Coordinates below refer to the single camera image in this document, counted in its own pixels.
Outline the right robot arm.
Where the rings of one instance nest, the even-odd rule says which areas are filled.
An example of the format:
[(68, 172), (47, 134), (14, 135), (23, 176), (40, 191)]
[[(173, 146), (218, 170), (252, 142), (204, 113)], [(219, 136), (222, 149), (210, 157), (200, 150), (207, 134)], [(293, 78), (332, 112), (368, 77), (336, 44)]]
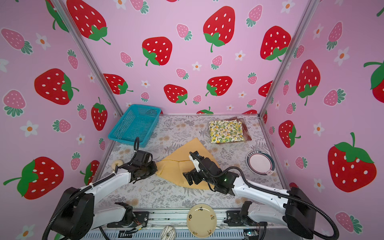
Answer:
[(210, 190), (224, 195), (244, 197), (274, 209), (273, 217), (267, 214), (267, 222), (286, 225), (291, 232), (304, 238), (315, 235), (316, 210), (312, 201), (299, 188), (279, 190), (248, 181), (243, 171), (237, 167), (221, 170), (209, 158), (198, 152), (190, 152), (194, 169), (183, 173), (188, 184), (206, 182)]

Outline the lemon print skirt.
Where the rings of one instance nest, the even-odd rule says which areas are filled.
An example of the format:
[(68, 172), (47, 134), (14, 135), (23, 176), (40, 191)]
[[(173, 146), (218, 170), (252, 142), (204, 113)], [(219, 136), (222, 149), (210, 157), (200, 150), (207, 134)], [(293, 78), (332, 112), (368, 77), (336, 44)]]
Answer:
[(219, 120), (209, 122), (210, 139), (213, 144), (245, 141), (243, 125), (237, 120)]

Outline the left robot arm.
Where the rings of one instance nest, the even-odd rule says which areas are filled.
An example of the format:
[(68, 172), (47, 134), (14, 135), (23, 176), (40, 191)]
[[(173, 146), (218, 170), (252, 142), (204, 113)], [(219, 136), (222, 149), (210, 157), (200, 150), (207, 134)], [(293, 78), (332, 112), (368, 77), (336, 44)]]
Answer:
[(111, 207), (96, 205), (116, 189), (144, 180), (157, 172), (151, 153), (137, 150), (128, 163), (115, 166), (113, 172), (95, 183), (76, 189), (68, 188), (63, 193), (44, 233), (46, 240), (51, 231), (65, 240), (80, 240), (90, 230), (117, 223), (124, 227), (136, 222), (133, 207), (116, 202)]

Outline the red plaid skirt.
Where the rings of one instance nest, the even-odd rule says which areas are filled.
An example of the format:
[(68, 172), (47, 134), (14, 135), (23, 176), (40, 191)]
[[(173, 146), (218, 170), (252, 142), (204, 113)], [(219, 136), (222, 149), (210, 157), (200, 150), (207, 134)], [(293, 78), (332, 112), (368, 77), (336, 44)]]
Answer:
[(242, 123), (243, 137), (244, 137), (245, 141), (251, 141), (252, 140), (252, 137), (249, 134), (249, 131), (248, 131), (248, 128), (247, 128), (247, 125), (245, 123), (244, 118), (232, 117), (232, 118), (227, 119), (227, 121), (236, 121), (236, 122)]

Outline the tan skirt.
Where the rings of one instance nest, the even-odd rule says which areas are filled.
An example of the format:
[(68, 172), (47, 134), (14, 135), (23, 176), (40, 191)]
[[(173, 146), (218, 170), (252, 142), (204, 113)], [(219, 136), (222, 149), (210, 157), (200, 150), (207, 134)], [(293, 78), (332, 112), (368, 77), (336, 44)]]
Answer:
[(220, 166), (214, 156), (204, 147), (199, 139), (194, 138), (180, 148), (177, 148), (176, 151), (165, 157), (162, 161), (157, 162), (156, 165), (158, 171), (156, 172), (156, 175), (180, 187), (209, 190), (206, 182), (200, 182), (198, 185), (192, 184), (190, 186), (183, 176), (184, 172), (189, 172), (195, 168), (193, 162), (189, 158), (189, 152), (195, 151), (201, 156), (209, 158), (218, 167)]

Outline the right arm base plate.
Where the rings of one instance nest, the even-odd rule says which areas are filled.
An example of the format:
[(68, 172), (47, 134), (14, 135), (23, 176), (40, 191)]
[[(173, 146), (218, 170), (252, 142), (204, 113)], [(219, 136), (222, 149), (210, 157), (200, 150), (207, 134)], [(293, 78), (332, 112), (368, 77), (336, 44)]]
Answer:
[(249, 226), (240, 216), (240, 211), (226, 211), (226, 218), (224, 219), (224, 223), (229, 227)]

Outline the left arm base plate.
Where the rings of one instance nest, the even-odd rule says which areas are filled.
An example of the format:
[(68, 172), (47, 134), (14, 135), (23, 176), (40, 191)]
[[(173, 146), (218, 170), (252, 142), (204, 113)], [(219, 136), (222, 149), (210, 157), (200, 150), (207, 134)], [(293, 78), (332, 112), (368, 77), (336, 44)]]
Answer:
[(150, 212), (139, 211), (126, 214), (119, 222), (107, 224), (108, 228), (135, 228), (137, 226), (146, 227)]

